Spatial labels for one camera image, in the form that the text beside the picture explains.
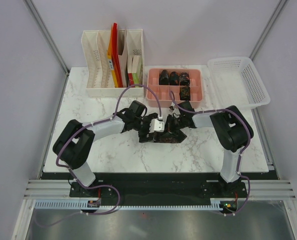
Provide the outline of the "dark paisley necktie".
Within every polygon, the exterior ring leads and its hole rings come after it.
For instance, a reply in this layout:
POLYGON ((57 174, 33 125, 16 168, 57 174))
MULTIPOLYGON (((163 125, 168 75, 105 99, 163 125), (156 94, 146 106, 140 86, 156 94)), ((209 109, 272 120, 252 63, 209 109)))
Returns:
POLYGON ((187 135, 181 130, 176 130, 174 132, 156 132, 154 134, 153 142, 163 144, 179 144, 182 143, 186 138, 187 135))

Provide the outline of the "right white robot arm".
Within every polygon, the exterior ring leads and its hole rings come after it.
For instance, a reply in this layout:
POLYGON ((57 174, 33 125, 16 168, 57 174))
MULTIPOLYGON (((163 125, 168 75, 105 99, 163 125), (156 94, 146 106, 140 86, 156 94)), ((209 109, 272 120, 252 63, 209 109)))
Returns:
POLYGON ((240 180, 240 166, 244 151, 254 137, 254 131, 237 106, 231 105, 223 109, 195 111, 186 100, 175 104, 180 112, 182 129, 213 128, 218 141, 224 148, 222 168, 217 184, 218 193, 229 197, 236 190, 234 182, 240 180))

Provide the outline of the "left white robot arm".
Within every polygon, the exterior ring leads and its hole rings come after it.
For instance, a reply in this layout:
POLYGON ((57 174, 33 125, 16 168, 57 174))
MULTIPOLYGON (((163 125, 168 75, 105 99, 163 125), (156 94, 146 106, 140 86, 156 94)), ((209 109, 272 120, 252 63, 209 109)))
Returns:
POLYGON ((80 182, 80 189, 86 196, 96 195, 99 189, 95 182, 96 176, 87 163, 93 143, 131 130, 140 132, 145 129, 145 123, 161 119, 160 113, 146 115, 147 110, 144 104, 134 100, 129 107, 105 119, 90 123, 70 120, 52 147, 57 155, 56 165, 70 171, 80 182))

